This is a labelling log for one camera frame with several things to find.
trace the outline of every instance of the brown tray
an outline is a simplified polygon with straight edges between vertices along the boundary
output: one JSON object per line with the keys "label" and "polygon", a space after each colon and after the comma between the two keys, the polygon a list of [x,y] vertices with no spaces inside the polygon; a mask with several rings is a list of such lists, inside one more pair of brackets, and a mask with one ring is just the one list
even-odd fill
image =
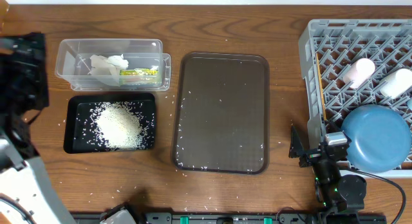
{"label": "brown tray", "polygon": [[174,164],[191,171],[262,173],[269,162],[267,61],[190,53],[179,83]]}

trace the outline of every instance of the green clip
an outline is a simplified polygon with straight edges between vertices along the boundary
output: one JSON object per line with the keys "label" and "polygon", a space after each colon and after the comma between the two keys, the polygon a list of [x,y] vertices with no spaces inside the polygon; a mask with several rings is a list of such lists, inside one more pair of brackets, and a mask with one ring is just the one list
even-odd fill
{"label": "green clip", "polygon": [[180,217],[180,224],[189,224],[189,217]]}
{"label": "green clip", "polygon": [[263,218],[263,224],[272,224],[272,218]]}

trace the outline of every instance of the plastic container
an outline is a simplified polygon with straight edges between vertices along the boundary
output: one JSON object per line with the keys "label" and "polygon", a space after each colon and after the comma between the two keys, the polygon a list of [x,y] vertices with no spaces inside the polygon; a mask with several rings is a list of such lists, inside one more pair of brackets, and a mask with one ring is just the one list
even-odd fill
{"label": "plastic container", "polygon": [[[150,76],[90,75],[92,55],[123,55],[128,69],[157,68]],[[170,86],[170,55],[163,54],[157,39],[66,39],[60,43],[55,74],[67,80],[75,91],[164,91]]]}
{"label": "plastic container", "polygon": [[[318,77],[316,53],[319,56],[321,78]],[[412,67],[412,20],[405,19],[342,19],[311,20],[299,38],[299,58],[302,78],[306,82],[309,115],[308,135],[311,148],[318,147],[327,133],[323,122],[321,96],[324,97],[326,117],[338,126],[346,115],[359,106],[377,104],[396,111],[412,126],[412,113],[406,102],[412,98],[412,88],[398,98],[385,97],[379,82],[387,75]],[[375,63],[372,76],[357,89],[345,84],[343,76],[361,58]],[[321,95],[320,82],[323,86]],[[412,163],[412,154],[405,159]],[[412,170],[396,169],[378,175],[390,178],[412,178]]]}

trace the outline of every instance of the plastic serving tray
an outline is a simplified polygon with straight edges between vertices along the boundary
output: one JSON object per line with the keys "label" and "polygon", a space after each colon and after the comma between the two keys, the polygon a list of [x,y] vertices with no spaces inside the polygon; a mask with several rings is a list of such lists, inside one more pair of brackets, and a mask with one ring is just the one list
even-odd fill
{"label": "plastic serving tray", "polygon": [[[127,149],[109,149],[104,143],[95,144],[97,128],[91,117],[97,105],[121,103],[127,106],[130,112],[141,115],[140,125],[147,131],[140,145],[130,146]],[[156,134],[156,103],[151,93],[107,93],[104,95],[76,96],[69,100],[64,134],[64,151],[67,153],[96,153],[108,151],[136,151],[151,149]]]}
{"label": "plastic serving tray", "polygon": [[[321,79],[318,77],[316,53],[319,58]],[[299,58],[302,78],[306,82],[310,119],[308,135],[310,147],[318,146],[328,132],[323,122],[320,80],[326,118],[340,126],[349,112],[366,104],[390,107],[398,112],[411,127],[412,111],[407,101],[412,98],[412,88],[399,98],[385,98],[380,93],[379,82],[400,68],[412,67],[412,20],[311,20],[299,38]],[[342,80],[350,64],[360,58],[369,58],[376,70],[372,77],[358,89],[351,89]],[[412,178],[412,152],[402,165],[378,175],[387,178]]]}
{"label": "plastic serving tray", "polygon": [[175,166],[262,173],[269,163],[268,75],[268,62],[256,55],[186,55],[172,144]]}

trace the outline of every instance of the clear plastic box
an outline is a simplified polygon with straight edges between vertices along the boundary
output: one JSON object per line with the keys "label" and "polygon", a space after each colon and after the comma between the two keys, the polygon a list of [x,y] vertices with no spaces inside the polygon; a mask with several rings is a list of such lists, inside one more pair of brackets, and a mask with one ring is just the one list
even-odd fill
{"label": "clear plastic box", "polygon": [[[157,68],[156,75],[90,75],[92,55],[123,55],[128,69]],[[170,86],[170,55],[157,39],[66,39],[60,43],[55,74],[75,91],[165,91]]]}

